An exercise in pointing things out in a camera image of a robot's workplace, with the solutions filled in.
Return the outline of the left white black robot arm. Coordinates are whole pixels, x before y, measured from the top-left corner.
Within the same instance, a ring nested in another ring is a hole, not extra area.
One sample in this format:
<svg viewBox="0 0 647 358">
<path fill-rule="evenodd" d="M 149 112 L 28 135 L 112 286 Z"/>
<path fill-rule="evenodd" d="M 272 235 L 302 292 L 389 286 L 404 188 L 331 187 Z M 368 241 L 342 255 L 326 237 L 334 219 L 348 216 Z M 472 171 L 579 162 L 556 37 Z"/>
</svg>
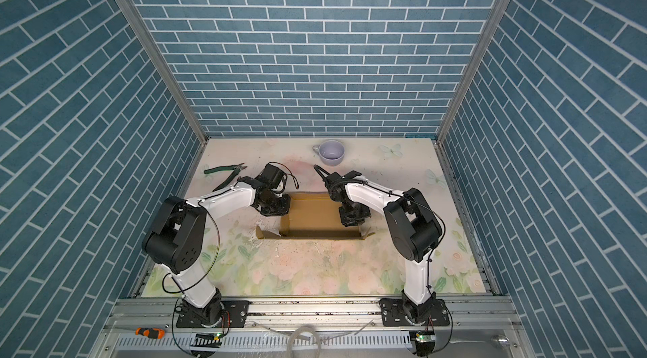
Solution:
<svg viewBox="0 0 647 358">
<path fill-rule="evenodd" d="M 270 162 L 257 176 L 239 177 L 205 196 L 170 196 L 158 209 L 143 240 L 143 251 L 171 277 L 182 309 L 201 326 L 213 327 L 225 318 L 220 291 L 200 263 L 207 225 L 217 228 L 217 219 L 247 207 L 264 217 L 285 216 L 291 204 L 286 194 L 289 178 L 299 186 L 288 167 Z"/>
</svg>

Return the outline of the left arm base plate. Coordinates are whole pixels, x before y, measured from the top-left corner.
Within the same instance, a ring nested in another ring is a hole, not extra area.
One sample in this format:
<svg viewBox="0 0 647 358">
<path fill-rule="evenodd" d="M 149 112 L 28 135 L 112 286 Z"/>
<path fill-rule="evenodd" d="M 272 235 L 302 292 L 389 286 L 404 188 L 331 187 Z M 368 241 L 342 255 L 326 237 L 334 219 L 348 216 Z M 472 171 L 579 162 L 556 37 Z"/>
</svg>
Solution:
<svg viewBox="0 0 647 358">
<path fill-rule="evenodd" d="M 180 329 L 243 328 L 249 312 L 246 300 L 218 300 L 204 308 L 182 301 L 175 308 L 175 326 Z"/>
</svg>

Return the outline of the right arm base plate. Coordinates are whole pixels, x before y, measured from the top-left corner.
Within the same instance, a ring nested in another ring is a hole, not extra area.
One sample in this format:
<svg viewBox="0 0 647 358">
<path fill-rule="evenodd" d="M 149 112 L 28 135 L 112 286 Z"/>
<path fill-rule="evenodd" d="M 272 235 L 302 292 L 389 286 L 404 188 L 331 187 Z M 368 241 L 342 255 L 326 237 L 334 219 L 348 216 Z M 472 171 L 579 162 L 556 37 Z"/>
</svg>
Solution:
<svg viewBox="0 0 647 358">
<path fill-rule="evenodd" d="M 407 297 L 382 298 L 378 305 L 384 327 L 436 327 L 448 326 L 451 323 L 445 301 L 434 297 L 421 305 L 414 304 Z"/>
</svg>

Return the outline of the brown cardboard box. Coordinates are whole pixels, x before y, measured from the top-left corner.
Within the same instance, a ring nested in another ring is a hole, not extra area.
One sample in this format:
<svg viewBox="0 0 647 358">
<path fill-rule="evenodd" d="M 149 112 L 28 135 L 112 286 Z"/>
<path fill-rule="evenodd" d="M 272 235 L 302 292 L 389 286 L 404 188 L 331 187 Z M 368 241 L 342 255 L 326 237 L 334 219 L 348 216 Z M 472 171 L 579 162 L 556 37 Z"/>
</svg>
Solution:
<svg viewBox="0 0 647 358">
<path fill-rule="evenodd" d="M 289 213 L 281 217 L 277 233 L 257 227 L 257 239 L 274 240 L 365 240 L 374 232 L 341 223 L 340 203 L 327 193 L 291 193 Z"/>
</svg>

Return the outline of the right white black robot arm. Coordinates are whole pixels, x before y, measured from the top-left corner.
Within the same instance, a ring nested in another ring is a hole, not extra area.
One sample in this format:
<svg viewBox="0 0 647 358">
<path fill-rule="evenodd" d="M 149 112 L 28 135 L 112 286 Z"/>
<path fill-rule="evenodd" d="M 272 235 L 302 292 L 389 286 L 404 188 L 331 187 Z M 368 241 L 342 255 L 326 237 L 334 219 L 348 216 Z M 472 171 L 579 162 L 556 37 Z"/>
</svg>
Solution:
<svg viewBox="0 0 647 358">
<path fill-rule="evenodd" d="M 369 181 L 361 173 L 330 173 L 314 166 L 330 199 L 340 203 L 340 221 L 359 226 L 376 211 L 384 216 L 394 247 L 406 260 L 403 309 L 413 324 L 429 320 L 436 307 L 430 281 L 431 257 L 444 239 L 446 226 L 416 188 L 397 191 Z"/>
</svg>

